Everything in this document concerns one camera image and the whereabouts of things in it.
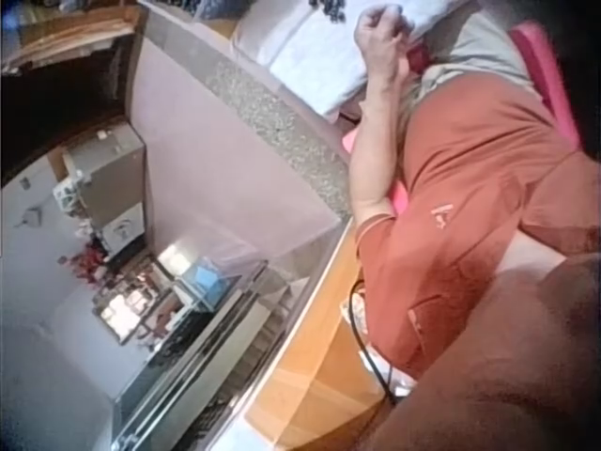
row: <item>wrist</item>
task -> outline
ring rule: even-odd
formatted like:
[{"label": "wrist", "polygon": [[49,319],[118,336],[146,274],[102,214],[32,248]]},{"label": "wrist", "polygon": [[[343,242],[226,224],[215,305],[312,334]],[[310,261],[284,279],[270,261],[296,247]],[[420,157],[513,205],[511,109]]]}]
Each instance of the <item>wrist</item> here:
[{"label": "wrist", "polygon": [[365,91],[365,101],[362,103],[363,114],[390,113],[394,114],[400,100],[400,89],[393,86],[368,82]]}]

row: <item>orange shirt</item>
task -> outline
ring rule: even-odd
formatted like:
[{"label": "orange shirt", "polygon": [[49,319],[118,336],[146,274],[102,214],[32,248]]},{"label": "orange shirt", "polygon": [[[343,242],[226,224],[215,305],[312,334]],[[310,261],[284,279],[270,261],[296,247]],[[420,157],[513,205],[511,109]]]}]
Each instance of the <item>orange shirt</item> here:
[{"label": "orange shirt", "polygon": [[599,166],[498,75],[454,78],[408,124],[408,209],[358,230],[373,346],[414,378],[463,331],[519,227],[567,256],[598,249]]}]

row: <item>pink wall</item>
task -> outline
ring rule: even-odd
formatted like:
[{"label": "pink wall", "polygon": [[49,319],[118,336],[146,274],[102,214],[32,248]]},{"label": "pink wall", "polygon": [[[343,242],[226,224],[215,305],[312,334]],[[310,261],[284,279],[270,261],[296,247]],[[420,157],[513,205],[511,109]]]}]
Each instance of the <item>pink wall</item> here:
[{"label": "pink wall", "polygon": [[338,223],[311,187],[233,111],[144,39],[131,124],[146,143],[155,249],[277,257]]}]

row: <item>hand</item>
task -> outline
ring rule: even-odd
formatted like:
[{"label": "hand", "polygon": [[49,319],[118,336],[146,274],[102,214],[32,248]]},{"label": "hand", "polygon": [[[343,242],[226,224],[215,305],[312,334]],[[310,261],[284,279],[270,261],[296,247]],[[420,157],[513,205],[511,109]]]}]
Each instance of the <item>hand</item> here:
[{"label": "hand", "polygon": [[398,5],[364,11],[355,28],[355,42],[367,67],[370,88],[400,89],[409,73],[408,34],[411,27]]}]

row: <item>white sheet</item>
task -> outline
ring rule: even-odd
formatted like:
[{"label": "white sheet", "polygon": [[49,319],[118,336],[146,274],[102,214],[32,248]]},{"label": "white sheet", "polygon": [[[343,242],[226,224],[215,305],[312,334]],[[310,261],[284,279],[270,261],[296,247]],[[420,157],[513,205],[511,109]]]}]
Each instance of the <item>white sheet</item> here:
[{"label": "white sheet", "polygon": [[[415,42],[468,0],[388,0],[415,25]],[[347,0],[345,23],[331,23],[307,0],[258,0],[240,21],[234,48],[266,67],[318,114],[335,120],[338,108],[365,82],[365,65],[353,40],[360,14],[381,0]]]}]

